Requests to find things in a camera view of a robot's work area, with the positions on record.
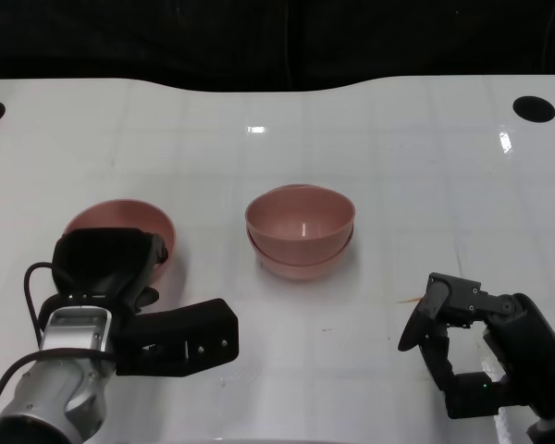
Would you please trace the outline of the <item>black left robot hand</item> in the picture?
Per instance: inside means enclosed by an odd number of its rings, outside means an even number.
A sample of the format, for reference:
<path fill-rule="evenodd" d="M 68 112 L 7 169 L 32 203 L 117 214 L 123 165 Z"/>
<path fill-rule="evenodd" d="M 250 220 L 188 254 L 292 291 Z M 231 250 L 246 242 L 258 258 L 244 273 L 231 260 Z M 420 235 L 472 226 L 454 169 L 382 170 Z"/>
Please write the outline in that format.
<path fill-rule="evenodd" d="M 137 228 L 79 228 L 55 246 L 52 276 L 58 292 L 105 299 L 139 313 L 153 304 L 154 272 L 169 252 L 162 236 Z"/>

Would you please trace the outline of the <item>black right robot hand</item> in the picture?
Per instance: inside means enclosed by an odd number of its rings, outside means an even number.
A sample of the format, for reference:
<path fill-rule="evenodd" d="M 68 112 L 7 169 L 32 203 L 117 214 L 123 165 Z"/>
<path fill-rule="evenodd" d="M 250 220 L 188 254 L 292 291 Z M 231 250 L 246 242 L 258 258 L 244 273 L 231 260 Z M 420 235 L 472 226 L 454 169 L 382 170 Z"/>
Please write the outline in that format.
<path fill-rule="evenodd" d="M 484 323 L 483 339 L 505 373 L 499 381 L 484 372 L 453 371 L 448 330 L 475 322 Z M 430 274 L 398 345 L 401 352 L 413 348 L 443 392 L 451 419 L 492 416 L 514 405 L 555 418 L 555 332 L 522 293 L 494 296 L 476 281 Z"/>

